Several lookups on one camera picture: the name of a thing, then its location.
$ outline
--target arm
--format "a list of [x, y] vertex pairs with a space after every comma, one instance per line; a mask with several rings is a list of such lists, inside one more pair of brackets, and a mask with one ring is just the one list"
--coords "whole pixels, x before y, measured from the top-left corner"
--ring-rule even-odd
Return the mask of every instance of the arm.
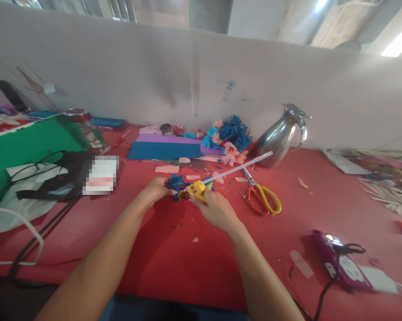
[[250, 319], [300, 320], [303, 317], [287, 289], [269, 266], [259, 248], [221, 194], [205, 189], [207, 204], [194, 198], [204, 217], [231, 238], [238, 261]]
[[98, 245], [76, 266], [36, 317], [42, 320], [98, 320], [125, 271], [146, 211], [165, 195], [176, 193], [153, 179], [122, 212]]

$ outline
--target hand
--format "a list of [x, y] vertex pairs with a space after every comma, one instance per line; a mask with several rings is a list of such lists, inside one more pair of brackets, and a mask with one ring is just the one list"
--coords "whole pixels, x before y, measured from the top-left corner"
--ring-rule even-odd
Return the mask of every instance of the hand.
[[156, 201], [159, 201], [166, 195], [175, 195], [177, 192], [168, 189], [165, 185], [168, 183], [169, 178], [155, 177], [149, 184], [138, 194], [137, 199], [152, 207]]
[[229, 234], [235, 227], [241, 224], [232, 206], [222, 194], [212, 192], [209, 188], [206, 188], [204, 197], [207, 200], [206, 204], [198, 198], [192, 198], [191, 200], [212, 225]]

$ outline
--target pink paper flower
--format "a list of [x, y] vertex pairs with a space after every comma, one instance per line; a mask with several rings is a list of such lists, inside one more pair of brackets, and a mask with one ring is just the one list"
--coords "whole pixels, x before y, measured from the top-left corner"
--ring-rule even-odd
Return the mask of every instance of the pink paper flower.
[[204, 138], [204, 136], [205, 136], [205, 134], [201, 131], [200, 128], [196, 129], [195, 135], [196, 135], [196, 139], [201, 139], [201, 138]]
[[223, 122], [222, 122], [222, 120], [220, 119], [219, 121], [215, 121], [215, 122], [213, 123], [213, 127], [216, 127], [217, 129], [221, 129], [221, 128], [223, 127]]
[[233, 166], [233, 163], [235, 163], [235, 157], [234, 156], [222, 156], [222, 163], [224, 165]]
[[237, 148], [232, 144], [231, 142], [226, 142], [224, 143], [224, 154], [226, 156], [234, 157], [238, 155], [240, 152], [237, 150]]
[[218, 132], [213, 134], [213, 137], [211, 138], [211, 140], [213, 141], [213, 143], [218, 144], [218, 145], [220, 145], [222, 143]]
[[247, 158], [248, 150], [244, 150], [243, 152], [239, 153], [235, 156], [235, 162], [238, 164], [243, 164], [245, 159]]

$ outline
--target glass jar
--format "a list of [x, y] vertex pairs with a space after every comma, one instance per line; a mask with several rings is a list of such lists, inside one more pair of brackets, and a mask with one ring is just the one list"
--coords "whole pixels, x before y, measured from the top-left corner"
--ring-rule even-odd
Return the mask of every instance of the glass jar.
[[104, 140], [101, 130], [93, 120], [91, 114], [83, 108], [72, 108], [64, 112], [80, 130], [89, 144], [88, 151], [93, 154], [101, 154], [110, 149], [110, 145]]

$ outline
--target white plastic bag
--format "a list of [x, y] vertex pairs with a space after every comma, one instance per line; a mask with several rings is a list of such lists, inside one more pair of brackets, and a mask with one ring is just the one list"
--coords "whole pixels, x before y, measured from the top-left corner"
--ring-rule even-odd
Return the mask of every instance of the white plastic bag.
[[[31, 164], [21, 165], [16, 167], [11, 167], [6, 169], [9, 176], [17, 173], [21, 169], [30, 166]], [[57, 203], [57, 201], [47, 201], [47, 200], [34, 200], [34, 199], [21, 199], [17, 198], [17, 191], [20, 190], [38, 190], [42, 183], [50, 178], [55, 177], [59, 174], [66, 174], [68, 171], [64, 167], [56, 167], [56, 164], [38, 164], [39, 172], [49, 171], [27, 178], [24, 181], [13, 184], [9, 190], [4, 195], [3, 199], [0, 202], [1, 208], [7, 208], [9, 210], [13, 210], [23, 217], [25, 217], [28, 221], [32, 221], [35, 218], [38, 218], [47, 212], [49, 212], [52, 207]], [[36, 168], [32, 167], [32, 173], [27, 173], [27, 176], [33, 175], [36, 172]], [[6, 232], [15, 227], [22, 225], [22, 221], [15, 217], [12, 214], [6, 212], [0, 212], [0, 233]]]

